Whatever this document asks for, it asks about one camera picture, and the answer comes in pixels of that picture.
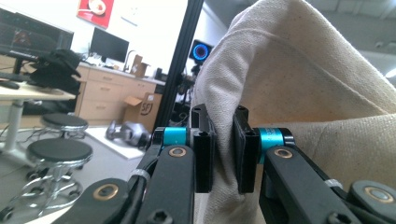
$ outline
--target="white wall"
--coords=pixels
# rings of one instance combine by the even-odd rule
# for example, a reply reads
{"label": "white wall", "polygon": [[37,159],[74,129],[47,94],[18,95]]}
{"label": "white wall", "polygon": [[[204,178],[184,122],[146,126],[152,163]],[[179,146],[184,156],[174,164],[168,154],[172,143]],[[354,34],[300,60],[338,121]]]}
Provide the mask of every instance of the white wall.
{"label": "white wall", "polygon": [[[130,41],[129,49],[135,49],[143,56],[143,61],[151,65],[148,70],[149,75],[157,67],[161,67],[163,72],[167,73],[187,2],[187,0],[115,0],[106,30]],[[78,4],[79,0],[0,0],[0,7],[13,9],[74,32],[71,49],[82,53],[88,51],[94,25],[77,17]],[[128,8],[136,6],[138,6],[137,26],[121,17]],[[195,38],[216,45],[225,34],[226,28],[216,21],[216,17],[208,15],[208,10],[203,10],[201,13]],[[130,56],[129,64],[133,62],[133,57],[134,53]]]}

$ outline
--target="red sign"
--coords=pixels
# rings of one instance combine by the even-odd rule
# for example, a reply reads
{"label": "red sign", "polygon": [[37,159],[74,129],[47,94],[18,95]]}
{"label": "red sign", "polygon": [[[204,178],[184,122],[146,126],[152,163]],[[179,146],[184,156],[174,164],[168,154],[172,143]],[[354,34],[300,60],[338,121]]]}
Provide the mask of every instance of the red sign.
{"label": "red sign", "polygon": [[107,28],[114,0],[80,0],[77,16]]}

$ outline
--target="wooden cabinet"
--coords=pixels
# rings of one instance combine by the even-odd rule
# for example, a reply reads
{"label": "wooden cabinet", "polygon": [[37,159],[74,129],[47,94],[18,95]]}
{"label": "wooden cabinet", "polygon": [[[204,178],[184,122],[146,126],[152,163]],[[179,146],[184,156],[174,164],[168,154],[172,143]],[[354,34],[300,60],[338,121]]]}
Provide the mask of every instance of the wooden cabinet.
{"label": "wooden cabinet", "polygon": [[143,98],[146,92],[155,92],[156,83],[121,74],[117,71],[79,66],[80,95],[75,114],[90,125],[108,125],[112,120],[121,123],[126,104],[132,95]]}

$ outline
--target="drawer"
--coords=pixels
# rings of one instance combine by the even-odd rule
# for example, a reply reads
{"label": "drawer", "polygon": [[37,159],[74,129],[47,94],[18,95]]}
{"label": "drawer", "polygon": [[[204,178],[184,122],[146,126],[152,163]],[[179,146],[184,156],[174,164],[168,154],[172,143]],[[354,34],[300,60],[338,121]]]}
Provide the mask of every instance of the drawer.
{"label": "drawer", "polygon": [[127,81],[129,78],[110,74],[108,72],[91,69],[88,79],[111,83],[111,84],[123,85],[125,81]]}
{"label": "drawer", "polygon": [[88,80],[88,74],[90,73],[90,69],[86,67],[79,66],[77,67],[77,71],[81,75],[81,77],[76,76],[76,80],[86,82]]}
{"label": "drawer", "polygon": [[145,81],[140,81],[137,79],[133,79],[124,84],[121,99],[125,99],[127,96],[132,95],[134,97],[143,99],[145,97],[146,92],[154,93],[155,92],[155,83],[149,83]]}
{"label": "drawer", "polygon": [[79,111],[83,119],[121,119],[125,110],[123,102],[84,101]]}
{"label": "drawer", "polygon": [[121,92],[121,85],[90,80],[85,86],[84,100],[117,102],[120,100]]}

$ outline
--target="cloth bag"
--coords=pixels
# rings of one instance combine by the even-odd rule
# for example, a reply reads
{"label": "cloth bag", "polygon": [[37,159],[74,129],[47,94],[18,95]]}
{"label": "cloth bag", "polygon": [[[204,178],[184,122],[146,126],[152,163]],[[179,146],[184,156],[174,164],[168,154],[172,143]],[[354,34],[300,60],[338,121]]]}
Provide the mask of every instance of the cloth bag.
{"label": "cloth bag", "polygon": [[77,95],[79,82],[72,76],[81,77],[77,71],[79,61],[78,55],[73,50],[55,49],[39,56],[38,62],[32,64],[36,70],[30,75],[30,79],[36,85]]}
{"label": "cloth bag", "polygon": [[254,193],[239,195],[233,112],[251,127],[286,127],[297,146],[345,189],[367,179],[396,188],[396,90],[303,0],[262,0],[238,14],[204,63],[192,106],[218,135],[214,185],[195,195],[196,223],[263,223]]}

